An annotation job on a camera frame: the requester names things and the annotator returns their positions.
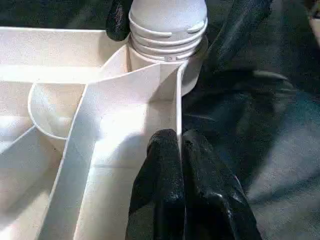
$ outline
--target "black rubber glove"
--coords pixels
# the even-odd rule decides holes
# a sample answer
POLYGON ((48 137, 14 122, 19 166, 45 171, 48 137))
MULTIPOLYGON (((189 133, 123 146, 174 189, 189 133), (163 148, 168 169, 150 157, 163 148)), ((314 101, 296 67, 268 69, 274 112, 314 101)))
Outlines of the black rubber glove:
POLYGON ((133 0, 113 0, 105 30, 114 41, 123 41, 130 32, 129 12, 133 0))
POLYGON ((233 2, 222 29, 208 49, 203 63, 205 72, 224 66, 246 44, 250 33, 270 14, 271 2, 272 0, 233 2))
POLYGON ((177 135, 155 133, 132 188, 127 240, 182 240, 185 195, 177 135))
POLYGON ((241 185, 217 149, 195 130, 182 137, 186 240, 260 240, 241 185))

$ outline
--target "dark fabric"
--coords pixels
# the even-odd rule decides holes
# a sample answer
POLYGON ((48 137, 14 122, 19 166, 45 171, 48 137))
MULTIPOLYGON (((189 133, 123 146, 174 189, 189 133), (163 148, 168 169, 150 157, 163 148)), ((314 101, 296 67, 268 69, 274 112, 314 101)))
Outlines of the dark fabric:
POLYGON ((274 0, 182 99, 184 131, 204 134, 238 177, 263 239, 320 239, 320 51, 301 2, 274 0))
POLYGON ((272 0, 235 0, 218 36, 208 49, 202 72, 224 66, 248 41, 249 34, 269 15, 272 0))
POLYGON ((104 29, 111 0, 0 0, 0 26, 104 29))
POLYGON ((155 133, 132 188, 128 240, 182 240, 185 195, 177 135, 155 133))
POLYGON ((182 163, 186 240, 261 239, 237 177, 195 130, 182 137, 182 163))

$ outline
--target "white plastic tray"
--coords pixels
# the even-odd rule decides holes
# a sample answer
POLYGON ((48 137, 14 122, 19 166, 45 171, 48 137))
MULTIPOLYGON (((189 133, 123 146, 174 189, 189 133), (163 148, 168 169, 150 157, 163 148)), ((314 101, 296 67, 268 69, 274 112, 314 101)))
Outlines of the white plastic tray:
POLYGON ((180 137, 206 48, 161 63, 104 31, 0 27, 0 239, 124 239, 149 138, 180 137))

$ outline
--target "plastic divider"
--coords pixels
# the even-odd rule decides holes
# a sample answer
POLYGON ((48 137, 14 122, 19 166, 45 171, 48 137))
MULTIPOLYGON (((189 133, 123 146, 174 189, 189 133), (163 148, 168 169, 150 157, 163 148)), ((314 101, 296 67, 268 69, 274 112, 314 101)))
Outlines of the plastic divider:
POLYGON ((86 86, 39 240, 124 239, 149 138, 181 121, 177 70, 156 63, 86 86))
POLYGON ((146 57, 141 58, 128 42, 101 67, 97 79, 101 81, 118 77, 156 63, 146 57))
POLYGON ((0 209, 8 209, 61 154, 33 126, 0 154, 0 209))
POLYGON ((82 96, 83 84, 34 83, 28 96, 33 124, 62 153, 82 96))

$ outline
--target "white bottle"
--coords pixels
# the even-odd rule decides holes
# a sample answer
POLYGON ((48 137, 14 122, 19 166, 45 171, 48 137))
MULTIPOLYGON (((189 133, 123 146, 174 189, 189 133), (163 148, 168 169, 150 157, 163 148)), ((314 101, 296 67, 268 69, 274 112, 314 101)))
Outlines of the white bottle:
POLYGON ((203 43, 207 6, 205 0, 134 0, 129 20, 137 52, 155 60, 182 61, 203 43))

